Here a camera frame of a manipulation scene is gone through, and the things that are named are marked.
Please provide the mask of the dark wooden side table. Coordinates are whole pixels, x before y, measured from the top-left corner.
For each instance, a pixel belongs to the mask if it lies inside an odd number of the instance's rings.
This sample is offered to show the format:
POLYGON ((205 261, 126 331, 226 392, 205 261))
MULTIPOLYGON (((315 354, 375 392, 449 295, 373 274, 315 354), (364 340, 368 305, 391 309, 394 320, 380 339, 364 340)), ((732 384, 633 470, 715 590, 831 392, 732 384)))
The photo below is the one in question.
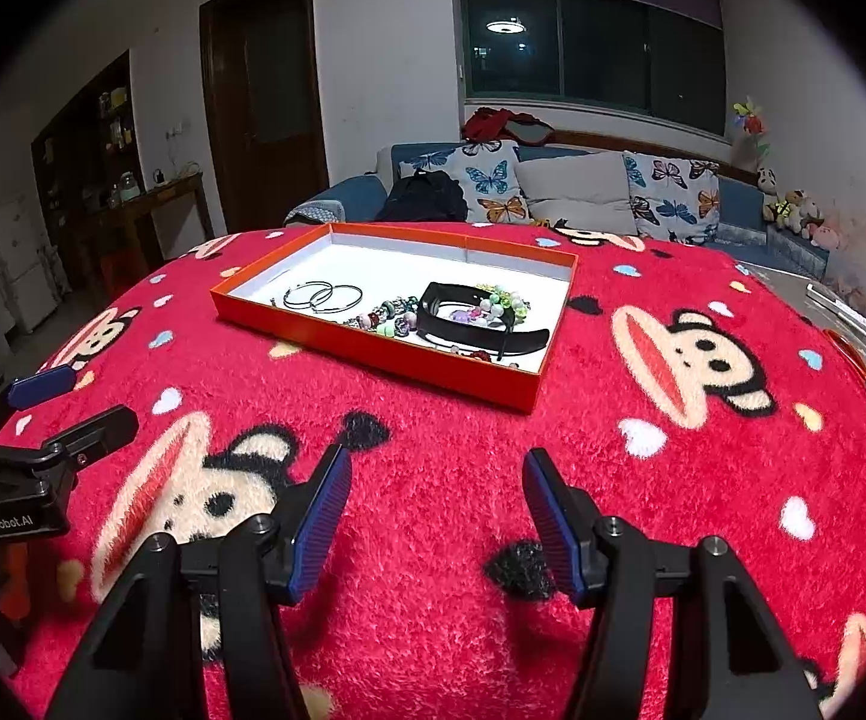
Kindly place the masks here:
POLYGON ((125 250, 147 271, 182 257, 214 237, 202 174, 193 172, 157 185, 101 211, 93 220, 92 234, 103 252, 125 250))

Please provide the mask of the right butterfly pillow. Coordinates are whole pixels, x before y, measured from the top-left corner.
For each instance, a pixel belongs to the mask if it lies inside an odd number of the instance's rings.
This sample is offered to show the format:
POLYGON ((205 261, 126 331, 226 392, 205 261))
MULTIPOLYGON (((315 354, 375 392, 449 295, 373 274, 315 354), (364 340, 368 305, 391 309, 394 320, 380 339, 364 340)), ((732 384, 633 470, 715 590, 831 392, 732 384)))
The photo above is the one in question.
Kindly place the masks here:
POLYGON ((705 245, 719 226, 719 164, 625 151, 628 192, 641 238, 705 245))

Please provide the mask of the thin silver bangle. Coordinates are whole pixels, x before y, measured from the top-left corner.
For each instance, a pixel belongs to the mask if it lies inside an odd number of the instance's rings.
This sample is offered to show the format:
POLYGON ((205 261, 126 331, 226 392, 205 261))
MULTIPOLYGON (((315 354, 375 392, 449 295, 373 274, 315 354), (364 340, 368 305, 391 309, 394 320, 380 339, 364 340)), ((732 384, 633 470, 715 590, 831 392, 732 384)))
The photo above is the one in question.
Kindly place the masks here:
POLYGON ((363 289, 357 284, 324 283, 309 298, 314 314, 344 314, 355 309, 363 300, 363 289))

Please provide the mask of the red clothes pile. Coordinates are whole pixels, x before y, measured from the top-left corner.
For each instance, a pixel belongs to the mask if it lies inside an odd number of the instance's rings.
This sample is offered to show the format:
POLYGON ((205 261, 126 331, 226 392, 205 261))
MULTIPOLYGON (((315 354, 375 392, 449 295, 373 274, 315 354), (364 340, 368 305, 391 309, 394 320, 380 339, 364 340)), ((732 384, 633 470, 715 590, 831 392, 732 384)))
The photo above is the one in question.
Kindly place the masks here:
POLYGON ((474 143, 513 140, 521 145, 542 146, 554 133, 554 127, 532 114, 493 107, 479 107, 461 127, 462 138, 474 143))

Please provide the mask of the black backpack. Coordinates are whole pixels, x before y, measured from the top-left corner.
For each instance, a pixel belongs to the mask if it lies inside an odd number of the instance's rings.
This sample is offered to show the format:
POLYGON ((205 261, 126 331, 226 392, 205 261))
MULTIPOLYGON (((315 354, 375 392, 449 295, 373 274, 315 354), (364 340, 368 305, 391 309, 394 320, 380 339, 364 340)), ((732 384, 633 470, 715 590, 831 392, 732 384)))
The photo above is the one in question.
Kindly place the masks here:
POLYGON ((376 220, 464 223, 467 213, 469 206, 456 179, 443 171, 415 172, 394 184, 376 220))

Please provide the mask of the dark shelf cabinet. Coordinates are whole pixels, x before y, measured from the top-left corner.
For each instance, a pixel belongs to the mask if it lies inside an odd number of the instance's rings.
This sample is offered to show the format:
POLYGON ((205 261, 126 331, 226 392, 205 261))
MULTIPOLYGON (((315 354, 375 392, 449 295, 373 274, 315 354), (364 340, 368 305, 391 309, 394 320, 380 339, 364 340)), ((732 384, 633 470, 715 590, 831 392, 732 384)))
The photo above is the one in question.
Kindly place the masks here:
POLYGON ((111 208, 124 172, 145 188, 132 107, 131 52, 119 55, 70 99, 31 142, 49 243, 70 288, 88 286, 80 228, 111 208))

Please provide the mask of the colourful pinwheel toy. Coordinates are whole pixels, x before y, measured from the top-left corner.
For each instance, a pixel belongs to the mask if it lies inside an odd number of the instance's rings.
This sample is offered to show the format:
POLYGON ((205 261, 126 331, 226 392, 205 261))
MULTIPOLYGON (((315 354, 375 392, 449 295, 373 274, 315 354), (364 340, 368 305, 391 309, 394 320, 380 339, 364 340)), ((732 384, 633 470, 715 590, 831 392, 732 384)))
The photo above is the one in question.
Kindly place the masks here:
POLYGON ((745 98, 732 105, 732 115, 735 162, 755 171, 769 153, 768 127, 763 120, 762 108, 752 99, 745 98))

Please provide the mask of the red monkey print blanket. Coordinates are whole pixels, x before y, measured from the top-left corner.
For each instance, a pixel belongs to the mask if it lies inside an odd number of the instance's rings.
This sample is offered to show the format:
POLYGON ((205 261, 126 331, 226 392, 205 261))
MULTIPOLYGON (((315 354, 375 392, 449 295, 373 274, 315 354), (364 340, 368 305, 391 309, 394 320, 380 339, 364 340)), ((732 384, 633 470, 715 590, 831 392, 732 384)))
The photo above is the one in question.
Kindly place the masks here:
POLYGON ((12 681, 43 713, 88 622, 155 532, 227 533, 334 442, 351 495, 284 626, 329 718, 555 718, 591 618, 555 590, 522 497, 529 450, 648 538, 721 535, 762 590, 823 713, 866 672, 866 385, 833 340, 716 250, 490 229, 578 261, 527 413, 221 320, 212 291, 293 238, 236 232, 125 289, 52 351, 70 394, 14 416, 35 447, 109 406, 131 444, 70 498, 69 533, 8 564, 31 626, 12 681))

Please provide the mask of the white refrigerator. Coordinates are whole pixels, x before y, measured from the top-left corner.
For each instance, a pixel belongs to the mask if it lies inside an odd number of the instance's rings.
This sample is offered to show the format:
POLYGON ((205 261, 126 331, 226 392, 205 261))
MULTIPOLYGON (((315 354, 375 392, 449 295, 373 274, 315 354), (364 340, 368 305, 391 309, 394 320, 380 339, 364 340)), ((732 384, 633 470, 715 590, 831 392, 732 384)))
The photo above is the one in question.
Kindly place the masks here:
POLYGON ((25 333, 40 327, 58 307, 22 195, 0 205, 0 288, 25 333))

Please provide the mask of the butterfly pillow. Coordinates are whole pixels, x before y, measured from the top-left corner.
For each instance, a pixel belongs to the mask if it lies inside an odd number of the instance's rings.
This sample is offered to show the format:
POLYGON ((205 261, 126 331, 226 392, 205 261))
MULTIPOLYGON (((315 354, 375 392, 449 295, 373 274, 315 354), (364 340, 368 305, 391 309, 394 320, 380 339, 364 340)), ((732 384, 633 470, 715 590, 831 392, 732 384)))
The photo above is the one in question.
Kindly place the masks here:
POLYGON ((531 211, 516 176, 518 166, 516 148, 495 140, 412 156, 399 163, 399 176, 444 172, 462 190, 469 223, 529 224, 531 211))
POLYGON ((705 245, 719 226, 719 164, 625 151, 628 192, 641 238, 705 245))

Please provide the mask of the plush toy pile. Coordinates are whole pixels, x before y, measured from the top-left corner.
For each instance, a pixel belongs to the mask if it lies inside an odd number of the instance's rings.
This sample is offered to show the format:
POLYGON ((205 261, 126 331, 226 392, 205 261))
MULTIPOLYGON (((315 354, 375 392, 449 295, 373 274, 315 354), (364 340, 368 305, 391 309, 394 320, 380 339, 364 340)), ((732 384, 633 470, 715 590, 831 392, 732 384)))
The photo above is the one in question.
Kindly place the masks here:
POLYGON ((775 171, 766 166, 757 171, 757 187, 762 193, 762 218, 766 224, 791 232, 819 249, 843 247, 841 232, 826 221, 817 202, 805 190, 794 188, 781 193, 775 171))

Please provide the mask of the dark window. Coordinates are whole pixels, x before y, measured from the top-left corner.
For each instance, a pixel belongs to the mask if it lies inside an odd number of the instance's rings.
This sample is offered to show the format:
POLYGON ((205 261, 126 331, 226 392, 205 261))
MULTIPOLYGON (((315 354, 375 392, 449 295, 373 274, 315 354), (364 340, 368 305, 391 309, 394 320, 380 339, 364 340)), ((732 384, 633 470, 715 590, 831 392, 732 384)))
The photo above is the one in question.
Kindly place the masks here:
POLYGON ((472 98, 579 104, 721 137, 721 0, 461 0, 472 98))

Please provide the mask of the dark wooden door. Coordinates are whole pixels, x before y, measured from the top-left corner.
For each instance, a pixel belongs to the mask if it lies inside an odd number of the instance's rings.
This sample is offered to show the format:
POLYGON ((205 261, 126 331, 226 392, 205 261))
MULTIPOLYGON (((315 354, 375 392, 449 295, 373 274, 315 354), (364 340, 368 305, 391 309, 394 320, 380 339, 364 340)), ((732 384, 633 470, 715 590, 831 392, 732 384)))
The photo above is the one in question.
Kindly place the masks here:
POLYGON ((199 31, 223 220, 280 226, 329 185, 312 0, 209 0, 199 31))

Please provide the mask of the plain beige pillow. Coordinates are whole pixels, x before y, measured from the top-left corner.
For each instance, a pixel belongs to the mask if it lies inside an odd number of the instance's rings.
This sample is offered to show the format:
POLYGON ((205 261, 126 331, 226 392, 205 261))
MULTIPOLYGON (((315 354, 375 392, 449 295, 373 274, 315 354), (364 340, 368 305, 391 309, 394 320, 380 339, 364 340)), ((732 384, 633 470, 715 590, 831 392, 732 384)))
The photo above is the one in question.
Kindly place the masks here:
POLYGON ((534 221, 584 231, 636 234, 627 169, 615 151, 521 161, 516 177, 534 221))

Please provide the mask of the orange box lid tray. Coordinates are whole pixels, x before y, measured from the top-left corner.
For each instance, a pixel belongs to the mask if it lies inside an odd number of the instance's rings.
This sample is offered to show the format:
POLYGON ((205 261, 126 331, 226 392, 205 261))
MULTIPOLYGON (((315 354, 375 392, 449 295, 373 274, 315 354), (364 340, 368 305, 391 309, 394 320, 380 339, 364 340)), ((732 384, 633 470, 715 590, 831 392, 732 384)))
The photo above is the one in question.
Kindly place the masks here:
POLYGON ((443 231, 401 224, 321 224, 273 249, 212 291, 221 320, 402 379, 527 413, 552 357, 578 261, 555 247, 509 242, 490 229, 443 231), (446 353, 417 332, 432 282, 488 289, 511 302, 519 330, 549 328, 547 348, 508 356, 521 369, 446 353), (324 283, 357 284, 363 300, 344 314, 314 314, 324 283))

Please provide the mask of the blue sofa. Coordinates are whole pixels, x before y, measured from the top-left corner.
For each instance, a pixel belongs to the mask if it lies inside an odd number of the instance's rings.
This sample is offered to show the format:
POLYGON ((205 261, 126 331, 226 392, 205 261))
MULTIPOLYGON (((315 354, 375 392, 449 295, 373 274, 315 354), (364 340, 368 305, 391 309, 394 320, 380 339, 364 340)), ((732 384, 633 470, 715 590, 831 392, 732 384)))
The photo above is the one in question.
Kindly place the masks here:
MULTIPOLYGON (((373 221, 383 208, 392 186, 399 180, 402 163, 412 164, 427 154, 461 149, 462 143, 396 143, 381 149, 373 172, 348 177, 331 185, 311 199, 296 205, 288 213, 301 220, 314 220, 321 213, 312 207, 326 205, 339 215, 344 210, 347 221, 373 221)), ((712 249, 732 255, 734 259, 776 270, 792 271, 821 280, 825 275, 830 252, 815 247, 792 232, 775 231, 762 220, 762 192, 745 179, 735 179, 725 167, 719 169, 719 226, 709 243, 712 249)))

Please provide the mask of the left butterfly pillow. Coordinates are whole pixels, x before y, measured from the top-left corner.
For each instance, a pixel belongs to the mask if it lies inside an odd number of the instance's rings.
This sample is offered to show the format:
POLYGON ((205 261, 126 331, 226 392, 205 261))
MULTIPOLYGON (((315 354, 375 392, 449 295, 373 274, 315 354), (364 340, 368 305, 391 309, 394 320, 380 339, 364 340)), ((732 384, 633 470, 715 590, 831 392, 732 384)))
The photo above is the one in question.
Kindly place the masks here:
POLYGON ((516 148, 495 140, 412 156, 399 163, 399 176, 444 172, 462 190, 469 223, 529 224, 531 211, 516 176, 518 166, 516 148))

